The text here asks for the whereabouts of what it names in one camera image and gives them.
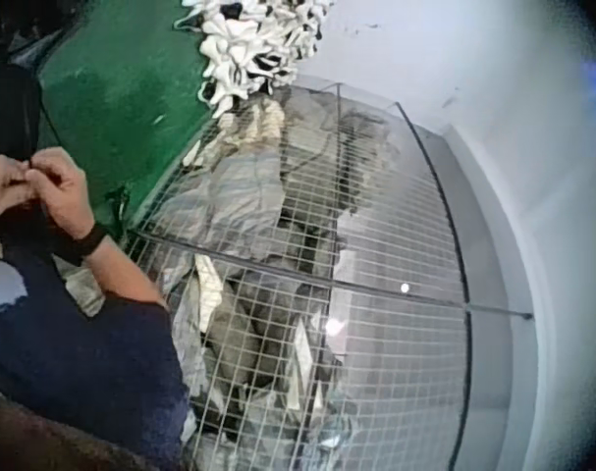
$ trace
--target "black wristband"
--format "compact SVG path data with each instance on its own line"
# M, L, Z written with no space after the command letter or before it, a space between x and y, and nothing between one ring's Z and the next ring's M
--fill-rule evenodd
M96 250L101 243L101 240L103 240L107 235L108 232L103 226L101 226L99 223L94 223L94 226L92 226L92 229L86 237L75 241L74 249L76 254L81 258L87 257Z

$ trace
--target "green surface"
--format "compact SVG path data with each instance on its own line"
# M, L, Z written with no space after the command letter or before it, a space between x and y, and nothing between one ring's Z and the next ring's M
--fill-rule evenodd
M126 184L128 215L207 117L197 100L206 60L200 36L173 31L179 0L92 0L81 25L40 73L62 143L88 175L97 217ZM43 126L40 146L55 143Z

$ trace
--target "hand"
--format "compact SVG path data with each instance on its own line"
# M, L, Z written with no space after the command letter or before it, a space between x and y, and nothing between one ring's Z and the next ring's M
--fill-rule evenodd
M28 162L0 155L0 215L35 197L33 189L26 182L27 166Z
M25 176L55 224L74 240L90 233L94 216L88 201L85 172L64 149L54 147L36 152Z

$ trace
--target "white wall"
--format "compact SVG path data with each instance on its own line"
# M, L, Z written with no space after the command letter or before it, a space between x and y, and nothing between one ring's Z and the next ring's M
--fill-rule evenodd
M529 301L503 230L536 315L527 469L568 466L596 431L596 95L582 67L592 59L579 17L541 1L340 0L303 67L400 101L474 156L489 183L467 175L477 196L492 191L505 215L483 208L510 305Z

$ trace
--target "wire mesh cage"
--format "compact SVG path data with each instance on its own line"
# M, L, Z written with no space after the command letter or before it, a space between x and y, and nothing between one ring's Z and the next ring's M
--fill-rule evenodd
M127 248L190 388L189 469L445 469L467 301L443 194L397 103L335 83L209 123Z

